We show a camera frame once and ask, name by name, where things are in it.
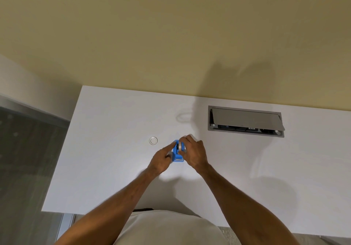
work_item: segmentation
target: person's right hand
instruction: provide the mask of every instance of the person's right hand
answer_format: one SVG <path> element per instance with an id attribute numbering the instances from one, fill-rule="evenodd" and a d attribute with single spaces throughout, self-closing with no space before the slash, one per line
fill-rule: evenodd
<path id="1" fill-rule="evenodd" d="M 191 135 L 182 137 L 179 141 L 184 143 L 186 152 L 178 151 L 178 153 L 196 172 L 199 173 L 208 167 L 206 150 L 202 141 L 195 141 Z"/>

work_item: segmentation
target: person's left hand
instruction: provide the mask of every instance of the person's left hand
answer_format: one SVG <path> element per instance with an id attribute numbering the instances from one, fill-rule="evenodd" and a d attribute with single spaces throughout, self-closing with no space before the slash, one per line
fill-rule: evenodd
<path id="1" fill-rule="evenodd" d="M 167 154 L 173 149 L 175 144 L 176 142 L 174 141 L 166 147 L 163 147 L 161 150 L 158 150 L 151 159 L 151 162 L 147 168 L 151 172 L 154 172 L 155 176 L 158 176 L 164 172 L 172 163 L 172 156 Z"/>

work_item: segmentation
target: human hand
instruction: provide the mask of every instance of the human hand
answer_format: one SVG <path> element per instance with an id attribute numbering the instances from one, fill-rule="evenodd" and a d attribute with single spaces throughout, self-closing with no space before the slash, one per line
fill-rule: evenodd
<path id="1" fill-rule="evenodd" d="M 196 172 L 200 173 L 209 166 L 206 150 L 202 141 L 195 141 L 191 135 L 182 137 L 179 141 L 184 143 L 186 153 L 178 151 L 178 154 L 180 154 Z"/>
<path id="2" fill-rule="evenodd" d="M 164 172 L 169 165 L 172 163 L 172 155 L 167 155 L 169 151 L 173 149 L 176 142 L 163 147 L 161 150 L 158 150 L 156 154 L 152 157 L 151 162 L 147 169 L 151 171 L 155 177 Z"/>

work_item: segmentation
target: person's right arm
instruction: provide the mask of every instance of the person's right arm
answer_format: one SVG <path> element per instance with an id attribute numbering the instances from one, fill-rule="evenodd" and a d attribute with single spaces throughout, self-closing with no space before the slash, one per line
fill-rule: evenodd
<path id="1" fill-rule="evenodd" d="M 298 245 L 287 227 L 267 208 L 232 185 L 208 163 L 202 141 L 182 137 L 186 162 L 200 174 L 215 196 L 228 224 L 242 245 Z"/>

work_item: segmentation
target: person's left arm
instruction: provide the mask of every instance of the person's left arm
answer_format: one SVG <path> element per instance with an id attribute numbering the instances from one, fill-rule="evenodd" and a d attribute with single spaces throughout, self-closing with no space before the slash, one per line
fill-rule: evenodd
<path id="1" fill-rule="evenodd" d="M 167 154 L 175 144 L 157 151 L 134 181 L 83 216 L 55 245 L 113 244 L 148 185 L 169 167 L 172 159 Z"/>

